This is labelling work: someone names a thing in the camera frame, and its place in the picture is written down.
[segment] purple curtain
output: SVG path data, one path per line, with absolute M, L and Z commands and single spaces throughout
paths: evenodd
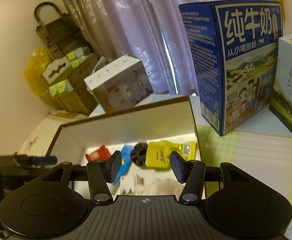
M 142 59 L 155 93 L 198 95 L 178 4 L 203 0 L 63 0 L 98 55 Z

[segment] yellow snack package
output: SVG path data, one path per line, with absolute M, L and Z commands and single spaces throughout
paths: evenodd
M 196 142 L 186 142 L 183 144 L 169 141 L 150 142 L 146 152 L 146 166 L 157 169 L 170 168 L 169 156 L 172 151 L 177 151 L 186 161 L 194 160 Z

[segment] dark brown object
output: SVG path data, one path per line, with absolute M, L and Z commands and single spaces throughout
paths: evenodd
M 60 18 L 44 25 L 38 16 L 38 10 L 43 6 L 52 6 L 60 15 Z M 61 10 L 54 3 L 43 2 L 38 4 L 33 15 L 39 24 L 36 32 L 54 59 L 63 58 L 78 47 L 89 47 L 89 50 L 93 52 L 90 44 L 83 37 L 80 29 L 72 22 L 69 15 L 61 13 Z
M 146 166 L 146 152 L 147 143 L 138 143 L 135 145 L 134 149 L 130 152 L 130 160 L 137 166 Z

